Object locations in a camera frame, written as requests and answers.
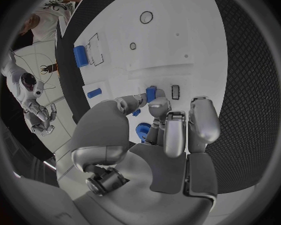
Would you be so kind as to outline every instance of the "humanoid robot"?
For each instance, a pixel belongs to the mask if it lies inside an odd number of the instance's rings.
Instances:
[[[173,111],[165,93],[156,92],[148,103],[153,124],[145,143],[129,149],[126,116],[146,103],[146,94],[105,100],[78,122],[69,142],[71,158],[78,170],[92,173],[86,179],[92,192],[76,205],[82,211],[95,209],[95,201],[98,209],[104,208],[123,224],[174,224],[171,216],[157,214],[177,210],[181,221],[175,224],[200,223],[214,207],[218,193],[214,165],[205,153],[206,145],[220,136],[213,103],[206,96],[192,99],[187,132],[186,113]]]
[[[51,114],[46,107],[37,102],[44,91],[44,83],[16,64],[14,53],[9,50],[1,68],[6,77],[8,89],[23,108],[23,115],[28,128],[32,133],[47,136],[54,130],[50,125],[57,115],[56,106],[51,104]]]

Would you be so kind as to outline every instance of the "grey finger pad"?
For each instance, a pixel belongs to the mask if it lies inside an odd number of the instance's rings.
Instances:
[[[150,189],[153,192],[177,194],[182,188],[185,174],[186,153],[178,158],[168,158],[160,146],[138,143],[130,149],[144,159],[151,168],[153,181]]]

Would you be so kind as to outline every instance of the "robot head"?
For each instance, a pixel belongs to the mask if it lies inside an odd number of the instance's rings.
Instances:
[[[28,72],[25,72],[20,78],[22,84],[27,88],[28,91],[33,91],[35,84],[37,83],[36,78]]]

